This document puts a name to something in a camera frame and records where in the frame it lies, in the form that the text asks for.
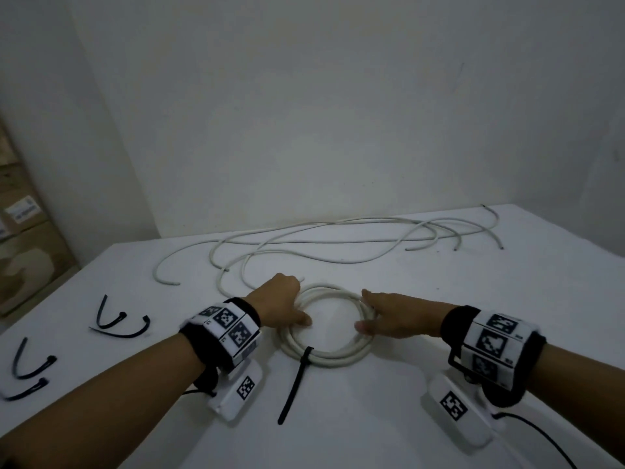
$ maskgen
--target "person's left arm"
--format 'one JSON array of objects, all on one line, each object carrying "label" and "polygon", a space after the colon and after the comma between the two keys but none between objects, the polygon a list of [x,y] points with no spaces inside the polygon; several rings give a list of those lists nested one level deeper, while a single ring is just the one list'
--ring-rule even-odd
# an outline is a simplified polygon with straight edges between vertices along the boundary
[{"label": "person's left arm", "polygon": [[[293,308],[299,282],[275,275],[244,298],[263,326],[309,325]],[[0,439],[0,453],[17,468],[113,468],[121,464],[204,364],[176,334],[102,372]]]}]

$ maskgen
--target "forearm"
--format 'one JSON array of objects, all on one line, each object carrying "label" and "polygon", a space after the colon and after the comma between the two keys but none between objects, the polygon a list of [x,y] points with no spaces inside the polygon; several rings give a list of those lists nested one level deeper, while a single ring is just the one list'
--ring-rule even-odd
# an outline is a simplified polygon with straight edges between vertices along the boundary
[{"label": "forearm", "polygon": [[625,463],[625,371],[547,344],[527,389]]},{"label": "forearm", "polygon": [[0,440],[20,468],[111,468],[203,372],[176,334],[92,378]]}]

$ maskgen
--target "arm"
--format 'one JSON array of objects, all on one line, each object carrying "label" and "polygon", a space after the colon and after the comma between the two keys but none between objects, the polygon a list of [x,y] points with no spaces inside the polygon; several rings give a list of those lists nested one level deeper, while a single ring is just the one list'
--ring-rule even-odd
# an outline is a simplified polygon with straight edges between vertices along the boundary
[{"label": "arm", "polygon": [[[278,274],[245,299],[266,326],[310,324],[293,310],[299,282]],[[112,468],[121,464],[204,371],[176,334],[92,378],[0,439],[18,468]]]},{"label": "arm", "polygon": [[[367,335],[440,337],[444,317],[456,305],[402,294],[371,293],[364,299],[378,319],[358,321]],[[527,389],[568,419],[613,457],[625,462],[625,371],[547,344],[529,375]]]}]

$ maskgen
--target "wristband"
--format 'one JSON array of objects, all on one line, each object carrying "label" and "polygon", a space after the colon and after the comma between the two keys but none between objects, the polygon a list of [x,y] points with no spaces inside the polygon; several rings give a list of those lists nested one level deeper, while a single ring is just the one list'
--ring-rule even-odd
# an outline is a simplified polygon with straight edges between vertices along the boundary
[{"label": "wristband", "polygon": [[521,400],[546,342],[535,324],[472,306],[452,309],[442,322],[441,337],[451,347],[449,364],[481,383],[498,407]]},{"label": "wristband", "polygon": [[207,368],[230,372],[256,349],[260,325],[253,306],[231,298],[186,320],[180,332]]}]

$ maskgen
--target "person's left hand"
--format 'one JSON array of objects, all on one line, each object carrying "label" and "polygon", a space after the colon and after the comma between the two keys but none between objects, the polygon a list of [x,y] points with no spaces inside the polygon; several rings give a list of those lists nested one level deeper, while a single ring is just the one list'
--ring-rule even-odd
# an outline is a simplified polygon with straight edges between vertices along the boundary
[{"label": "person's left hand", "polygon": [[311,317],[294,308],[298,293],[298,279],[278,273],[243,299],[254,307],[263,326],[270,328],[283,328],[291,324],[310,326],[313,323]]}]

